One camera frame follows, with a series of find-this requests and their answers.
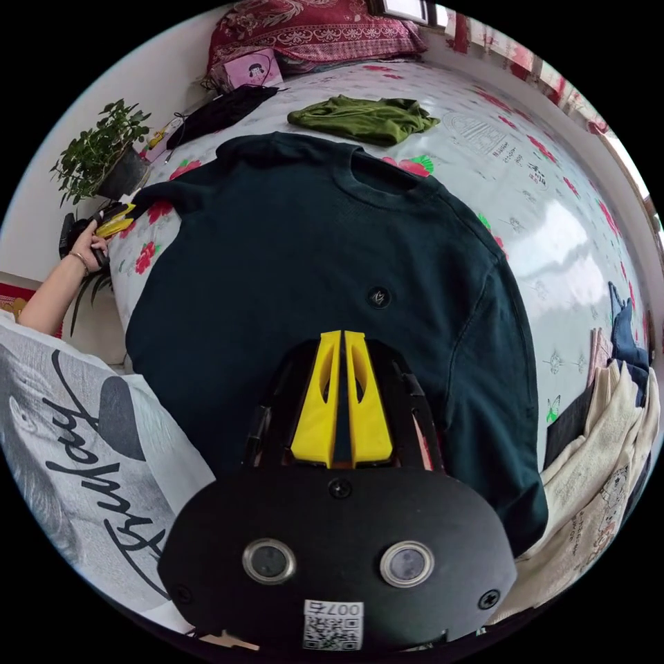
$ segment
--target camera lens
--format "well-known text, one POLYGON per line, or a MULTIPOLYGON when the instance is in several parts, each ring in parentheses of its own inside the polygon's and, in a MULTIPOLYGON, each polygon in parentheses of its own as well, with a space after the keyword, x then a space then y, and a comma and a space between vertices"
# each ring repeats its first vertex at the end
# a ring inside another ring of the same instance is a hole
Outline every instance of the camera lens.
POLYGON ((283 542, 257 539, 244 550, 242 565, 258 583, 283 583, 295 572, 295 556, 283 542))
POLYGON ((434 555, 419 542, 399 542, 390 546, 380 561, 380 574, 391 586, 412 588, 429 578, 434 555))

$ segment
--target red patterned pillow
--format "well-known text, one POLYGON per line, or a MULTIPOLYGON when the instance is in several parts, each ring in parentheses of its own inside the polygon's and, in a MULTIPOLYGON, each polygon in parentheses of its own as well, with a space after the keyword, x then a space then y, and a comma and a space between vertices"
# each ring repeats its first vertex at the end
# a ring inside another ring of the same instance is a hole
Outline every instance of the red patterned pillow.
POLYGON ((244 0, 216 25, 207 73, 267 47, 318 64, 426 50, 414 23, 370 16, 365 0, 244 0))

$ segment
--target human arm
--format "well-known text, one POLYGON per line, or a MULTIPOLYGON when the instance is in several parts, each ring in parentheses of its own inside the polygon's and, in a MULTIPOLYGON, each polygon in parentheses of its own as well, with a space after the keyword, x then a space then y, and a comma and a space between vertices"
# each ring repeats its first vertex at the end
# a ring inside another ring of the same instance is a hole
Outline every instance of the human arm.
POLYGON ((92 221, 76 240, 68 256, 53 269, 46 281, 30 298, 17 323, 44 334, 54 334, 73 301, 87 270, 100 269, 92 249, 108 253, 106 241, 95 235, 97 221, 92 221))

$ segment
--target hand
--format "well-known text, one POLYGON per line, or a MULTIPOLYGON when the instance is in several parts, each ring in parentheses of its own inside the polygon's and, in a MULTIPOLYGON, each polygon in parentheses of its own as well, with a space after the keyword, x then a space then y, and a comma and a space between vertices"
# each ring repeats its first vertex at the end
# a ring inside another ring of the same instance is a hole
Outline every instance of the hand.
POLYGON ((78 236, 74 246, 71 248, 72 253, 83 256, 83 260, 85 260, 85 264, 88 266, 90 272, 97 272, 100 269, 100 265, 92 253, 92 249, 101 249, 106 256, 109 254, 106 240, 95 235, 96 230, 97 221, 92 220, 83 233, 78 236))

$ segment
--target sweatshirt logo patch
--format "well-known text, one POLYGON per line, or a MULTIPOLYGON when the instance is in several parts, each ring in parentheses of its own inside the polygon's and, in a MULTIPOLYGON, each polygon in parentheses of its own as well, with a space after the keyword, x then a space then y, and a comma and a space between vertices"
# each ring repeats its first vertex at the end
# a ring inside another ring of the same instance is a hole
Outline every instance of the sweatshirt logo patch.
POLYGON ((374 286, 367 295, 369 304, 376 309, 384 309, 392 300, 389 291, 383 286, 374 286))

